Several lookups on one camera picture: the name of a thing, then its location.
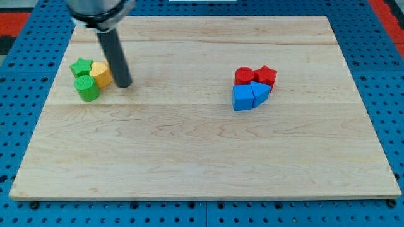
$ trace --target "red star block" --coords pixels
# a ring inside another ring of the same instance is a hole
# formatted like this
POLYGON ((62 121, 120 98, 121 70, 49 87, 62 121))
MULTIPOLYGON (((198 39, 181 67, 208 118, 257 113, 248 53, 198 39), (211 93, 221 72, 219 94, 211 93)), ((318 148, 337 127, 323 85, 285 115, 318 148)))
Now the red star block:
POLYGON ((254 71, 248 67, 241 67, 235 72, 234 85, 249 85, 254 81, 254 71))
POLYGON ((261 69, 257 69, 254 71, 256 82, 263 83, 271 86, 271 91, 273 89, 273 85, 275 84, 276 74, 278 71, 274 69, 270 69, 268 66, 263 66, 261 69))

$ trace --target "black cylindrical rod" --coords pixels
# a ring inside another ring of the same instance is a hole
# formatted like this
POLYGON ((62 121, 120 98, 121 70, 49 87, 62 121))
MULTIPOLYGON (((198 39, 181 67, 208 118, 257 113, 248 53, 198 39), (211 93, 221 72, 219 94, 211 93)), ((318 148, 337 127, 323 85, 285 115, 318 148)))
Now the black cylindrical rod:
POLYGON ((115 84, 120 88, 127 88, 132 84, 132 78, 116 29, 108 33, 97 33, 97 36, 114 75, 115 84))

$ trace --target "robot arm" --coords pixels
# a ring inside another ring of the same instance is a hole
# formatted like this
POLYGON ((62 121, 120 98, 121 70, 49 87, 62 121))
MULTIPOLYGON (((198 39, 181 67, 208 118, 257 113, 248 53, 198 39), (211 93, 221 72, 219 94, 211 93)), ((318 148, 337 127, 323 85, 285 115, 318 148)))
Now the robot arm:
POLYGON ((120 88, 132 79, 116 31, 118 23, 135 7, 135 0, 67 0, 72 20, 93 29, 108 60, 115 83, 120 88))

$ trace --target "wooden table surface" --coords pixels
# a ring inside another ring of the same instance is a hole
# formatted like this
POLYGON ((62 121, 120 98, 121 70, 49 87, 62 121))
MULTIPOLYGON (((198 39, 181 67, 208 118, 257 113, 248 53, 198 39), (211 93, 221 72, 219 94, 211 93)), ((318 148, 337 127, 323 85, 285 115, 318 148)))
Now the wooden table surface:
POLYGON ((326 17, 126 18, 134 83, 83 102, 77 28, 10 196, 40 201, 379 199, 401 192, 326 17), (278 70, 232 110, 238 67, 278 70))

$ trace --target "yellow cylinder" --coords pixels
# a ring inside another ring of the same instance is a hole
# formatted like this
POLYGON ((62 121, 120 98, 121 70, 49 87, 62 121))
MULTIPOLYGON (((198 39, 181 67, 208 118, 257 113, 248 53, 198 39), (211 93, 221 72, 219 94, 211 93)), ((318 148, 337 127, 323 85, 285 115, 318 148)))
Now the yellow cylinder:
POLYGON ((91 65, 90 76, 94 78, 98 88, 103 88, 112 81, 110 69, 102 62, 94 62, 91 65))

